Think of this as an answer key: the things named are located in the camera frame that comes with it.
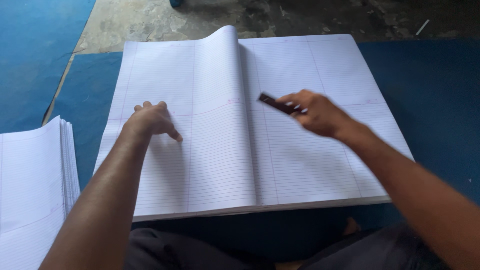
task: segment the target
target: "blue tarp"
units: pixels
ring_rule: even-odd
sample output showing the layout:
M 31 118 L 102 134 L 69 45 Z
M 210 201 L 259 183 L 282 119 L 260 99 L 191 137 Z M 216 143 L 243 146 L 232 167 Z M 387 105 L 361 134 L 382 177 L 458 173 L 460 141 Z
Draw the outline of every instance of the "blue tarp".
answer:
M 0 1 L 0 133 L 41 127 L 94 3 Z

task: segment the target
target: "left hand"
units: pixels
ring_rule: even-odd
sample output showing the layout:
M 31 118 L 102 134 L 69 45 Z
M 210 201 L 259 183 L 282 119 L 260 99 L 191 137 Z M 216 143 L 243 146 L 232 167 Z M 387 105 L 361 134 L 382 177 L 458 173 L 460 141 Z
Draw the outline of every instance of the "left hand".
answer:
M 183 137 L 175 129 L 170 120 L 167 110 L 167 104 L 163 101 L 152 105 L 149 101 L 144 102 L 144 106 L 136 105 L 135 112 L 130 116 L 124 127 L 138 134 L 163 134 L 167 133 L 170 137 L 181 142 Z

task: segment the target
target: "notebook page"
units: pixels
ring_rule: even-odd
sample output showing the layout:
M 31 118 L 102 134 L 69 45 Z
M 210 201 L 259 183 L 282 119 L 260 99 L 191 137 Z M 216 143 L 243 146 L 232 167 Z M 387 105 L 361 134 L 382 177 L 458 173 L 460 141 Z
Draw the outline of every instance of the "notebook page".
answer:
M 65 219 L 59 121 L 0 135 L 0 269 L 38 269 Z
M 255 205 L 237 32 L 201 40 L 126 42 L 96 168 L 133 107 L 165 101 L 183 136 L 150 142 L 135 216 Z
M 327 95 L 411 157 L 373 76 L 350 35 L 240 39 L 257 205 L 384 196 L 348 147 L 303 130 L 257 102 L 303 88 Z

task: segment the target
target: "stained floor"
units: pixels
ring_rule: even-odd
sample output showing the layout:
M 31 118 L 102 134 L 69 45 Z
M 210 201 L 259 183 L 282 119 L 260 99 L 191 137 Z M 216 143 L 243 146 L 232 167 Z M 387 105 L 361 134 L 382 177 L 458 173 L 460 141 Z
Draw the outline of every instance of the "stained floor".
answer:
M 351 34 L 357 42 L 480 37 L 479 1 L 96 0 L 75 53 L 121 51 L 126 40 L 206 37 L 225 25 L 239 38 Z M 430 20 L 417 36 L 416 32 Z

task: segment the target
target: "foot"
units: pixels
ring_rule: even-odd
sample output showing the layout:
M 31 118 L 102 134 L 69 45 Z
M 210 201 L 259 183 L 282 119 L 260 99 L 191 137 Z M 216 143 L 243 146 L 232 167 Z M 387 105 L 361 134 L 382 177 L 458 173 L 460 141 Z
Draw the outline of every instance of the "foot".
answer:
M 360 226 L 357 224 L 357 222 L 353 219 L 353 217 L 347 218 L 347 226 L 345 227 L 345 230 L 343 231 L 343 235 L 349 235 L 352 233 L 357 233 L 361 231 Z

